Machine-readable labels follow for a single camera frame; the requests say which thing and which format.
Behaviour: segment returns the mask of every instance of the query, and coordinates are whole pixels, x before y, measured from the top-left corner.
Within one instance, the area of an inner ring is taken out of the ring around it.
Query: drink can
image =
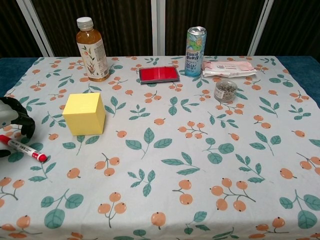
[[[184,73],[188,77],[197,77],[201,73],[206,37],[207,31],[202,26],[190,27],[187,31]]]

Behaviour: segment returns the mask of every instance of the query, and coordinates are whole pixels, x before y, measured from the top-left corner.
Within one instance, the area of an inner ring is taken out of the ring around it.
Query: red marker
[[[0,135],[0,142],[8,145],[10,147],[13,147],[13,148],[17,149],[18,151],[20,151],[24,154],[27,154],[30,157],[33,157],[34,159],[37,159],[41,163],[43,163],[47,160],[47,156],[45,154],[27,146],[27,145],[24,145],[21,142],[13,140],[8,136]]]

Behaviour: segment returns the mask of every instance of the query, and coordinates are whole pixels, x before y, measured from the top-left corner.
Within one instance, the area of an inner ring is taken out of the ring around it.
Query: bottle label
[[[94,44],[78,43],[78,48],[89,78],[100,79],[108,75],[109,68],[102,39]]]
[[[218,97],[219,99],[223,99],[224,98],[224,94],[225,94],[225,91],[222,91],[222,90],[220,90],[218,88],[215,88],[214,95],[216,97]]]

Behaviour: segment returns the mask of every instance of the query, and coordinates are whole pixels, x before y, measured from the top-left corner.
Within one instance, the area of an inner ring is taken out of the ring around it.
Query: curtain
[[[32,0],[55,56],[80,56],[77,18],[91,17],[107,56],[153,54],[150,0]]]
[[[0,14],[0,58],[42,57],[17,2],[2,0]]]
[[[320,62],[319,0],[275,0],[256,55],[310,55]]]
[[[186,53],[187,30],[206,28],[205,55],[247,55],[264,0],[166,0],[165,54]]]

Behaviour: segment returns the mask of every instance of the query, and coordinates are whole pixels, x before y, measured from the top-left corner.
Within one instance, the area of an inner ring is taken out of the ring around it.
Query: yellow sticky note cube
[[[70,94],[62,115],[74,136],[104,131],[106,112],[100,93]]]

